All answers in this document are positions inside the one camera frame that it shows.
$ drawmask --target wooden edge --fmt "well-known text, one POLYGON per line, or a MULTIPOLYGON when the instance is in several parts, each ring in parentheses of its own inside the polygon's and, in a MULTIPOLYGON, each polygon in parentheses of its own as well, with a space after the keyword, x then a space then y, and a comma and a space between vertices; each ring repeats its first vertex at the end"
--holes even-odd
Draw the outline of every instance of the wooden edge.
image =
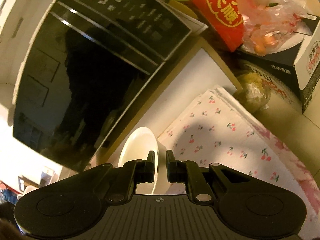
MULTIPOLYGON (((236 87, 236 92, 242 90, 239 81, 236 79, 236 77, 233 75, 233 73, 225 64, 225 62, 221 59, 221 57, 217 54, 217 52, 209 45, 209 43, 207 43, 207 41, 202 37, 189 37, 186 40, 186 43, 182 45, 182 48, 177 50, 176 53, 181 53, 178 59, 174 60, 173 62, 168 62, 169 67, 167 69, 169 69, 169 71, 159 71, 159 73, 157 73, 155 77, 151 80, 150 83, 153 83, 154 79, 160 80, 158 83, 159 85, 154 88, 153 92, 150 95, 145 95, 147 93, 143 92, 139 95, 138 98, 140 99, 141 107, 139 107, 139 109, 131 118, 131 120, 128 121, 127 125, 123 128, 120 135, 114 140, 114 142, 108 148, 100 149, 99 155, 97 156, 97 165, 103 164, 108 161, 110 156, 119 147, 119 145, 134 128, 134 126, 138 123, 138 121, 143 117, 143 115, 148 111, 148 109, 157 100, 157 98, 164 92, 164 90, 170 85, 170 83, 177 77, 177 75, 188 64, 188 62, 190 62, 190 60, 197 54, 197 52, 200 49, 204 49, 210 55, 210 57, 218 64, 221 70, 236 87), (144 103, 142 103, 141 98, 143 98, 144 96, 146 96, 147 99, 144 103)), ((138 98, 134 102, 134 104, 132 104, 132 106, 139 104, 138 98)))

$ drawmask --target food package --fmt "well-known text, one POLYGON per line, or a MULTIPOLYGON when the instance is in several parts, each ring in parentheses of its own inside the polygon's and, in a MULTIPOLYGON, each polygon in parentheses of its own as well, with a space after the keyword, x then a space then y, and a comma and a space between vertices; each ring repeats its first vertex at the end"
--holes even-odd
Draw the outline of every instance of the food package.
POLYGON ((236 0, 244 22, 242 49, 265 56, 275 52, 307 16, 303 0, 236 0))
POLYGON ((191 0, 188 6, 198 13, 201 21, 205 18, 205 23, 211 25, 226 49, 233 52, 242 44, 243 20, 236 0, 191 0))
POLYGON ((234 95, 251 114, 263 109, 270 100, 271 89, 257 73, 242 72, 238 77, 243 90, 234 95))

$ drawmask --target plastic bag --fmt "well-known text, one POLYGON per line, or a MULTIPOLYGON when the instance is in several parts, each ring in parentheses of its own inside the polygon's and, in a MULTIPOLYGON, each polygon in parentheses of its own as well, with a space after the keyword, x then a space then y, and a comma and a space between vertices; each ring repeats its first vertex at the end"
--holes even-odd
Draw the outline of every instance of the plastic bag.
POLYGON ((273 53, 307 16, 303 0, 237 0, 244 21, 242 48, 260 56, 273 53))
POLYGON ((271 89, 265 85, 257 73, 243 71, 237 79, 243 90, 234 95, 239 103, 251 114, 259 109, 266 108, 271 97, 271 89))

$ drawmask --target round pad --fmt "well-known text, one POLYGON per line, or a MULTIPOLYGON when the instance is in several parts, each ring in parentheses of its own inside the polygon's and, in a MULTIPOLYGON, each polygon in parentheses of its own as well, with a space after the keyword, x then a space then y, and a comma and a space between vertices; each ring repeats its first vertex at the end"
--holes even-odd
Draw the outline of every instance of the round pad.
POLYGON ((273 216, 281 212, 283 203, 280 199, 270 195, 256 195, 247 199, 247 208, 260 216, 273 216))
POLYGON ((70 212, 75 204, 63 195, 45 197, 38 203, 38 210, 46 216, 61 216, 70 212))

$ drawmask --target wall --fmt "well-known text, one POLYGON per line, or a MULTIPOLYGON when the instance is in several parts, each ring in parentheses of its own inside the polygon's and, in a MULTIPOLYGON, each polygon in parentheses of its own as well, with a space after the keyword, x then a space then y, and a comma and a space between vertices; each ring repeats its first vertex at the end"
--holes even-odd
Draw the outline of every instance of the wall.
POLYGON ((62 166, 41 156, 12 137, 12 127, 0 119, 0 180, 19 190, 18 176, 40 183, 43 166, 61 173, 62 166))

